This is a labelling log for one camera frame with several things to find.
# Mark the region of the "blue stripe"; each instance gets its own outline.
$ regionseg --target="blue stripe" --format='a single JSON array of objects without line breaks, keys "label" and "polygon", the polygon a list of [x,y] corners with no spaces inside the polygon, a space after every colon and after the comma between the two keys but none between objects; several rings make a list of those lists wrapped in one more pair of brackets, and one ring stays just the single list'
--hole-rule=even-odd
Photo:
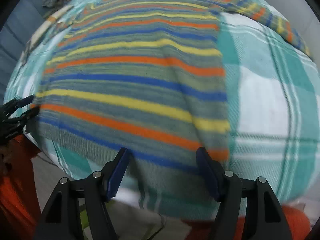
[{"label": "blue stripe", "polygon": [[138,83],[144,85],[152,85],[163,88],[168,88],[183,94],[196,97],[204,101],[227,101],[227,95],[224,92],[202,92],[196,89],[193,89],[187,85],[178,84],[174,82],[168,82],[165,80],[159,80],[155,78],[140,77],[140,76],[130,76],[130,75],[119,75],[119,74],[69,74],[51,77],[49,81],[42,81],[41,85],[45,85],[48,82],[54,82],[59,80],[69,80],[69,79],[79,79],[79,80],[104,80],[104,81],[119,81],[119,82],[129,82],[129,83]]},{"label": "blue stripe", "polygon": [[295,28],[292,28],[292,32],[293,32],[293,34],[296,36],[296,38],[297,38],[297,40],[298,40],[297,48],[298,48],[298,49],[302,49],[302,48],[301,48],[301,39],[300,39],[299,34],[297,33],[297,30],[296,30]]},{"label": "blue stripe", "polygon": [[173,36],[183,38],[183,39],[193,39],[193,40],[199,40],[199,41],[213,40],[214,42],[217,41],[217,38],[214,37],[213,35],[201,36],[201,35],[192,34],[192,33],[177,33],[177,32],[171,31],[167,28],[155,28],[155,29],[151,29],[151,30],[137,29],[137,30],[130,30],[130,31],[126,31],[126,32],[109,32],[109,33],[91,34],[91,35],[87,36],[86,38],[80,39],[79,41],[77,41],[75,43],[61,47],[61,49],[57,49],[55,53],[58,53],[58,52],[61,52],[61,51],[67,50],[67,49],[74,49],[84,41],[90,41],[90,40],[94,40],[94,39],[107,38],[107,37],[120,36],[120,35],[151,34],[154,32],[164,32],[164,33],[168,33],[168,34],[171,34]]},{"label": "blue stripe", "polygon": [[[121,147],[125,147],[123,145],[119,145],[119,144],[116,144],[116,143],[111,143],[111,142],[105,141],[103,139],[94,137],[94,136],[92,136],[90,134],[87,134],[85,132],[76,130],[76,129],[74,129],[74,128],[72,128],[72,127],[70,127],[70,126],[68,126],[68,125],[66,125],[66,124],[64,124],[62,122],[57,122],[57,121],[51,120],[51,119],[46,118],[46,117],[39,117],[38,119],[39,119],[40,122],[44,122],[44,123],[56,126],[61,130],[66,130],[66,131],[68,131],[70,133],[73,133],[74,135],[77,135],[77,136],[79,136],[81,138],[84,138],[86,140],[95,142],[95,143],[97,143],[99,145],[108,147],[108,148],[113,149],[113,150],[117,150],[118,151],[118,150],[120,150]],[[177,170],[185,171],[185,172],[192,173],[192,174],[195,174],[195,175],[199,175],[199,170],[198,170],[197,167],[185,165],[183,163],[179,163],[179,162],[176,162],[176,161],[168,160],[168,159],[166,159],[164,157],[158,157],[158,156],[146,154],[146,153],[139,152],[139,151],[132,151],[132,150],[130,150],[130,151],[132,152],[132,154],[133,154],[133,156],[135,158],[138,158],[138,159],[141,159],[141,160],[145,160],[145,161],[148,161],[148,162],[151,162],[151,163],[154,163],[156,165],[163,166],[163,167],[166,167],[166,168],[177,169]]]},{"label": "blue stripe", "polygon": [[273,17],[273,14],[270,13],[268,19],[266,20],[265,26],[270,27],[270,23],[271,23],[272,17]]},{"label": "blue stripe", "polygon": [[247,0],[239,0],[236,5],[242,6],[245,2],[247,2]]},{"label": "blue stripe", "polygon": [[[101,15],[101,17],[98,17],[97,19],[95,19],[94,21],[92,22],[89,22],[85,25],[81,25],[81,27],[79,28],[72,28],[70,30],[70,32],[76,32],[76,31],[79,31],[79,30],[82,30],[82,28],[88,26],[88,25],[91,25],[92,23],[96,22],[96,21],[100,21],[100,20],[105,20],[107,18],[110,18],[110,17],[114,17],[114,16],[117,16],[117,15],[121,15],[121,14],[125,14],[125,13],[144,13],[144,12],[148,12],[148,11],[169,11],[169,12],[172,12],[172,9],[169,9],[169,8],[162,8],[162,7],[159,7],[157,5],[154,5],[153,7],[148,7],[148,8],[121,8],[119,9],[118,11],[114,12],[114,13],[110,13],[110,14],[107,14],[107,15]],[[175,13],[177,13],[178,11],[179,12],[187,12],[187,13],[190,13],[192,12],[192,14],[195,14],[194,10],[190,9],[190,10],[180,10],[180,9],[176,9],[174,10]]]}]

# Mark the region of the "gray wall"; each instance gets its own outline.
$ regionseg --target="gray wall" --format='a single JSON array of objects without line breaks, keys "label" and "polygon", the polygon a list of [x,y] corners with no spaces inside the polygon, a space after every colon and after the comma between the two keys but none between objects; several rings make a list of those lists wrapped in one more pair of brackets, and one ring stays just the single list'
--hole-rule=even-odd
[{"label": "gray wall", "polygon": [[25,44],[44,22],[42,0],[20,0],[0,31],[0,105]]}]

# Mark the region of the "folded cloth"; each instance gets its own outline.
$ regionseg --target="folded cloth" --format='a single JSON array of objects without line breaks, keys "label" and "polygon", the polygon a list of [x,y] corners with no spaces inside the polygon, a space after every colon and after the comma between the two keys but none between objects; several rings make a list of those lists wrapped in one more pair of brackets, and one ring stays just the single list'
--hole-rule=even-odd
[{"label": "folded cloth", "polygon": [[[142,192],[160,193],[167,205],[181,199],[214,209],[195,151],[205,146],[212,158],[228,159],[216,45],[219,15],[227,11],[309,55],[286,20],[250,0],[103,0],[75,19],[47,62],[31,129],[101,166],[127,147],[134,156],[127,176]],[[174,209],[170,215],[183,216],[183,208]]]}]

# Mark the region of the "orange object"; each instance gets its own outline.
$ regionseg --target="orange object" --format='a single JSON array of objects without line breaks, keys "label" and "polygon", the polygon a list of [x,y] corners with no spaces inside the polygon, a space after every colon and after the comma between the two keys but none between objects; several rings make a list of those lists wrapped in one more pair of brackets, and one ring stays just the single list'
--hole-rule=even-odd
[{"label": "orange object", "polygon": [[[292,239],[304,240],[310,231],[310,222],[307,216],[300,210],[288,206],[282,206],[284,215],[288,221]],[[194,222],[184,221],[191,226],[191,231],[185,240],[207,240],[211,230],[212,223],[214,222]],[[236,233],[233,240],[241,240],[244,227],[244,217],[238,219],[236,226]]]},{"label": "orange object", "polygon": [[40,150],[24,135],[14,140],[16,154],[12,156],[12,169],[0,177],[0,212],[6,219],[3,222],[7,223],[4,230],[8,239],[31,240],[41,215],[31,158]]}]

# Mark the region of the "striped cloth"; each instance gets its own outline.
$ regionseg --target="striped cloth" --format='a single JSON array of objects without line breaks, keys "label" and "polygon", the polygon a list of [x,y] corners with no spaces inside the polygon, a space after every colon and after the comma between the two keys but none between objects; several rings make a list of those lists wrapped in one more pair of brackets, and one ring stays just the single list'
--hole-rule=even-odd
[{"label": "striped cloth", "polygon": [[47,63],[33,128],[101,163],[127,147],[135,157],[127,176],[141,187],[210,205],[194,153],[203,145],[228,158],[222,11],[309,54],[287,21],[249,0],[103,0],[87,6]]}]

